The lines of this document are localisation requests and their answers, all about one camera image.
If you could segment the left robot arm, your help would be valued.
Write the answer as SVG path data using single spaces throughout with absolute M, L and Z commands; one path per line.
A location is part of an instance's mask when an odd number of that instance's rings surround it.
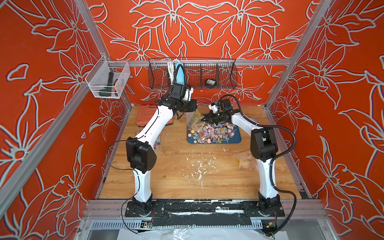
M 127 159 L 135 176 L 133 208 L 141 216 L 152 211 L 151 170 L 157 161 L 155 142 L 176 113 L 191 113 L 197 109 L 196 100 L 192 99 L 193 92 L 190 85 L 173 84 L 170 92 L 159 100 L 147 125 L 134 138 L 126 140 Z

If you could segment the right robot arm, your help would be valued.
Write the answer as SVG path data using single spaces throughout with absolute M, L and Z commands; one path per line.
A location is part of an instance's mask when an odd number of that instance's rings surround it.
M 211 103 L 209 109 L 202 121 L 210 124 L 234 124 L 250 136 L 250 151 L 257 160 L 260 177 L 258 211 L 264 217 L 270 216 L 280 207 L 280 196 L 275 189 L 273 158 L 277 156 L 279 148 L 274 130 L 251 120 L 240 107 L 234 109 L 228 99 L 223 99 L 218 104 Z

